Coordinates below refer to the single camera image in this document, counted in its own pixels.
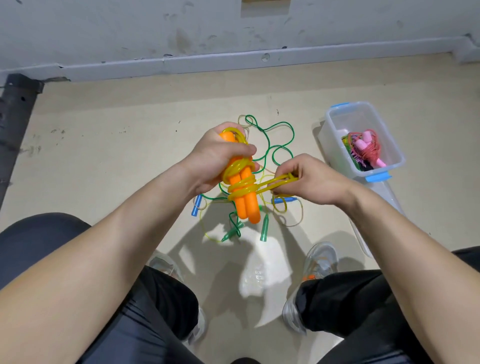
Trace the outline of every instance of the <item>wall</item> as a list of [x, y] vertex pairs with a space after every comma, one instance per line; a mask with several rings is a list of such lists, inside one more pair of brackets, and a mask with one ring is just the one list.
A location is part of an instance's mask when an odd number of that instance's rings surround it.
[[0, 70], [463, 36], [479, 9], [478, 0], [291, 0], [285, 12], [250, 13], [240, 0], [3, 0]]

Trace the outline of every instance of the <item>gray sneaker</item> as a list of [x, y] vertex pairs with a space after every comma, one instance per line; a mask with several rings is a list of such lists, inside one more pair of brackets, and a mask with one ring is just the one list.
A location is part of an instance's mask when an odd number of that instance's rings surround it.
[[[160, 253], [155, 250], [146, 265], [184, 283], [183, 277], [180, 273], [180, 269], [178, 268], [177, 263], [175, 263], [175, 261], [166, 254]], [[193, 330], [190, 332], [186, 341], [188, 342], [189, 345], [192, 345], [203, 336], [206, 330], [207, 330], [207, 320], [206, 320], [205, 312], [202, 310], [200, 306], [198, 306], [197, 326], [195, 326]]]
[[[337, 272], [338, 257], [331, 243], [317, 243], [307, 253], [303, 265], [302, 282], [310, 279], [321, 279], [329, 274]], [[301, 321], [300, 314], [295, 305], [295, 297], [300, 286], [285, 302], [282, 317], [285, 325], [299, 334], [306, 335], [307, 330]]]

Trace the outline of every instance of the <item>plastic storage container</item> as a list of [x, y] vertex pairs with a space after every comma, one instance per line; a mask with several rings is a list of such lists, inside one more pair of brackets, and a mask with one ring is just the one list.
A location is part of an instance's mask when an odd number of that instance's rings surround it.
[[[343, 145], [342, 136], [350, 132], [362, 133], [373, 129], [382, 146], [380, 159], [386, 167], [369, 171], [358, 170]], [[405, 157], [390, 135], [387, 126], [375, 108], [368, 102], [348, 102], [333, 105], [325, 115], [325, 123], [318, 133], [318, 140], [330, 165], [343, 175], [367, 182], [381, 182], [389, 179], [393, 168], [405, 163]]]

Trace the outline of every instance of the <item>floor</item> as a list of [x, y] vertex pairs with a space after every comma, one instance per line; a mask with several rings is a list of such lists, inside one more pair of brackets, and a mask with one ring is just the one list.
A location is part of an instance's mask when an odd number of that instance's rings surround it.
[[[0, 212], [0, 228], [29, 215], [62, 211], [94, 224], [144, 183], [181, 160], [207, 129], [239, 114], [261, 126], [288, 121], [294, 154], [322, 154], [315, 134], [329, 106], [371, 102], [406, 155], [390, 182], [405, 214], [449, 249], [480, 236], [480, 64], [450, 55], [343, 61], [229, 72], [163, 75], [89, 83], [50, 83], [39, 96]], [[290, 138], [285, 128], [273, 143]], [[266, 141], [253, 131], [259, 154]], [[278, 159], [287, 156], [279, 153]], [[288, 224], [300, 218], [290, 204]], [[192, 348], [206, 363], [250, 356], [261, 363], [316, 363], [339, 339], [300, 337], [281, 321], [316, 242], [337, 248], [341, 270], [376, 268], [361, 251], [346, 215], [304, 202], [304, 220], [285, 228], [270, 219], [220, 246], [185, 207], [158, 249], [180, 265], [208, 319]], [[212, 236], [227, 228], [228, 205], [202, 215]]]

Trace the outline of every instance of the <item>jump rope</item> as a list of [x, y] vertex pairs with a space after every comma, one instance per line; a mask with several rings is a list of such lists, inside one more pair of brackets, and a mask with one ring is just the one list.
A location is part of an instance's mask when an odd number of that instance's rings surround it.
[[[241, 124], [240, 123], [241, 118], [244, 118], [244, 120], [247, 122], [247, 124]], [[210, 237], [208, 235], [208, 233], [205, 229], [205, 226], [203, 224], [203, 221], [202, 221], [202, 212], [210, 204], [212, 204], [212, 203], [229, 203], [229, 202], [231, 202], [233, 204], [234, 211], [232, 211], [228, 214], [228, 219], [229, 219], [230, 223], [233, 225], [233, 227], [234, 227], [233, 229], [235, 229], [235, 234], [238, 237], [240, 237], [241, 236], [240, 228], [242, 228], [244, 225], [243, 225], [243, 222], [241, 222], [239, 215], [242, 218], [246, 218], [246, 217], [245, 217], [245, 211], [243, 211], [245, 209], [245, 206], [240, 206], [241, 200], [239, 198], [248, 197], [248, 198], [250, 198], [250, 201], [252, 203], [254, 201], [255, 204], [258, 204], [257, 200], [256, 200], [256, 195], [258, 194], [260, 196], [260, 199], [261, 199], [262, 203], [263, 203], [263, 207], [260, 208], [260, 210], [265, 212], [264, 219], [267, 220], [267, 226], [268, 226], [268, 212], [269, 212], [269, 210], [267, 208], [267, 205], [272, 205], [274, 211], [276, 211], [277, 213], [284, 214], [284, 213], [287, 212], [287, 202], [285, 200], [285, 197], [288, 197], [288, 196], [287, 195], [279, 195], [278, 196], [282, 199], [284, 207], [285, 207], [285, 209], [282, 211], [282, 210], [278, 210], [278, 208], [275, 206], [275, 199], [272, 198], [272, 202], [267, 202], [266, 199], [263, 196], [263, 193], [266, 192], [266, 191], [272, 190], [274, 188], [277, 188], [278, 186], [281, 186], [283, 184], [294, 182], [298, 179], [298, 178], [294, 177], [291, 173], [288, 173], [288, 174], [273, 178], [271, 180], [262, 182], [263, 178], [265, 178], [265, 177], [275, 177], [275, 173], [266, 168], [267, 156], [268, 156], [268, 154], [271, 150], [273, 150], [272, 155], [271, 155], [272, 161], [277, 166], [280, 165], [280, 163], [278, 163], [275, 159], [275, 153], [278, 150], [280, 150], [280, 149], [286, 150], [290, 154], [290, 156], [293, 158], [293, 153], [291, 152], [290, 149], [287, 148], [287, 145], [289, 145], [295, 139], [295, 131], [293, 130], [293, 126], [290, 123], [288, 123], [286, 121], [281, 121], [281, 122], [273, 124], [273, 125], [269, 126], [268, 128], [264, 129], [260, 125], [258, 125], [258, 121], [253, 115], [240, 115], [237, 119], [237, 123], [244, 128], [246, 136], [244, 136], [242, 133], [240, 133], [238, 131], [238, 129], [235, 129], [235, 128], [227, 128], [227, 129], [224, 130], [223, 133], [230, 132], [234, 135], [236, 141], [238, 141], [239, 143], [247, 144], [248, 143], [247, 140], [248, 140], [248, 137], [250, 135], [250, 129], [249, 128], [253, 126], [265, 136], [265, 138], [267, 139], [268, 147], [267, 147], [267, 150], [266, 150], [265, 154], [263, 156], [261, 156], [260, 158], [257, 158], [257, 159], [234, 158], [230, 161], [229, 166], [224, 170], [224, 172], [222, 174], [223, 181], [218, 184], [218, 187], [220, 188], [221, 193], [224, 194], [225, 196], [208, 197], [208, 196], [202, 194], [201, 196], [206, 200], [206, 204], [203, 207], [197, 206], [195, 204], [195, 198], [193, 199], [193, 205], [200, 210], [199, 219], [200, 219], [200, 225], [202, 227], [204, 235], [208, 239], [210, 239], [211, 241], [214, 241], [216, 243], [221, 243], [222, 241]], [[287, 126], [292, 131], [292, 138], [285, 144], [271, 145], [270, 138], [268, 137], [267, 132], [269, 130], [272, 130], [272, 129], [274, 129], [278, 126], [281, 126], [281, 125]], [[250, 171], [255, 165], [254, 162], [258, 162], [258, 161], [262, 161], [263, 165], [260, 165], [261, 168], [257, 172], [251, 172], [252, 175], [248, 175], [246, 177], [243, 177], [241, 180], [238, 180], [238, 181], [235, 179], [235, 176], [240, 174], [240, 172], [242, 174], [244, 174], [245, 170]], [[261, 175], [260, 179], [258, 180], [258, 183], [255, 183], [255, 177], [253, 176], [253, 174], [258, 174], [258, 173], [261, 173], [262, 175]], [[287, 225], [283, 221], [280, 220], [280, 223], [282, 223], [286, 227], [290, 228], [290, 227], [297, 226], [303, 221], [303, 204], [299, 199], [297, 199], [297, 201], [300, 203], [300, 207], [301, 207], [300, 221], [297, 222], [296, 224], [293, 224], [293, 225]]]

